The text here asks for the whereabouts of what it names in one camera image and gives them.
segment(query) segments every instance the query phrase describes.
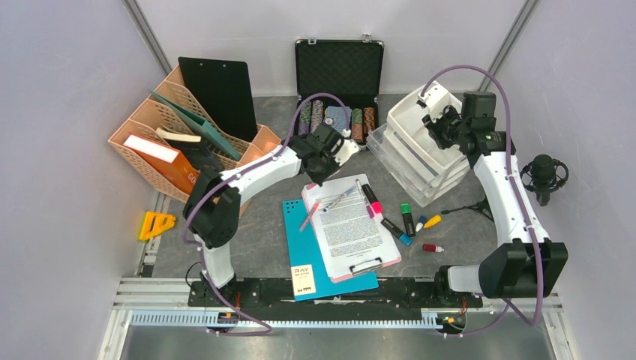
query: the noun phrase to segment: microphone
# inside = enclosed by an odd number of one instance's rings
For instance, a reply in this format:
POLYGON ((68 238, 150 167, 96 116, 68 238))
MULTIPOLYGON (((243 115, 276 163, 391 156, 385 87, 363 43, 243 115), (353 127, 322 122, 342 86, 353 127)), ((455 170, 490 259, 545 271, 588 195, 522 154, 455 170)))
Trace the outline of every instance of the microphone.
POLYGON ((523 183, 526 190, 535 193, 539 206, 546 206, 550 201, 550 194, 559 190, 568 181, 568 167, 552 157, 541 154, 535 157, 521 170, 521 178, 523 182, 524 175, 530 177, 530 182, 523 183), (559 167, 563 168, 565 175, 562 177, 557 174, 559 167))

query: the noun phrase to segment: gray wall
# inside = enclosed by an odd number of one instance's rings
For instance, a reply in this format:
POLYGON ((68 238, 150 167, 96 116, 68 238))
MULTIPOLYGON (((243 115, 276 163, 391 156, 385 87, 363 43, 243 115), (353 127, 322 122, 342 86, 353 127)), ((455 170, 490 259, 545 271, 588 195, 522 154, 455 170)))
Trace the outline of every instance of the gray wall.
POLYGON ((0 5, 0 353, 94 359, 152 197, 107 139, 162 76, 120 1, 30 3, 0 5))
POLYGON ((547 153, 571 170, 535 210, 568 245, 558 290, 580 359, 636 351, 635 16, 633 1, 542 1, 499 75, 520 164, 547 153))
MULTIPOLYGON (((417 89, 453 64, 487 67, 523 0, 138 0, 172 65, 179 56, 247 62, 254 96, 296 95, 299 38, 385 42, 380 93, 417 89)), ((476 86, 450 73, 445 87, 476 86)))

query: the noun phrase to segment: paper document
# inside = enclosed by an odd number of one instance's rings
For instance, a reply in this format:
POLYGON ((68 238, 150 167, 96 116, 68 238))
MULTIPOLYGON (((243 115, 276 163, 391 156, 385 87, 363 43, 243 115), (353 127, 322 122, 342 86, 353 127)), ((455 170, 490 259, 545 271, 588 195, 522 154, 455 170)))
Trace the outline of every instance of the paper document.
POLYGON ((368 184, 364 174, 326 181, 322 187, 303 189, 306 206, 320 200, 320 207, 311 218, 318 239, 320 252, 325 262, 328 276, 333 281, 352 276, 352 266, 360 270, 369 265, 383 266, 401 260, 391 233, 380 224, 382 216, 370 218, 361 194, 356 190, 342 199, 327 212, 323 209, 335 201, 342 193, 356 184, 368 184))

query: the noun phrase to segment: blue highlighter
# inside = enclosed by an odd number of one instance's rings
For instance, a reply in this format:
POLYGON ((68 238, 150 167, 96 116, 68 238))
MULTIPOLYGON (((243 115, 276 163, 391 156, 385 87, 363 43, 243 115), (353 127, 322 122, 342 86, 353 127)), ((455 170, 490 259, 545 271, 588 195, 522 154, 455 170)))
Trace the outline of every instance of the blue highlighter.
POLYGON ((402 242, 402 244, 409 246, 413 242, 413 240, 405 234, 399 227, 395 226, 389 219, 386 217, 380 221, 380 223, 398 240, 402 242))

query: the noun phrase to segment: small white label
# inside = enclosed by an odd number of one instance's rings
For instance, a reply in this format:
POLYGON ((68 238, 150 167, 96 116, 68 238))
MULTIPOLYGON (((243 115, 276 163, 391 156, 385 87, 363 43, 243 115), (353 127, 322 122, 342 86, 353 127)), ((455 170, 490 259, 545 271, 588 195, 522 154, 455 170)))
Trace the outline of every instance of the small white label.
POLYGON ((292 285, 295 296, 316 292, 314 270, 311 269, 311 265, 292 266, 292 285))

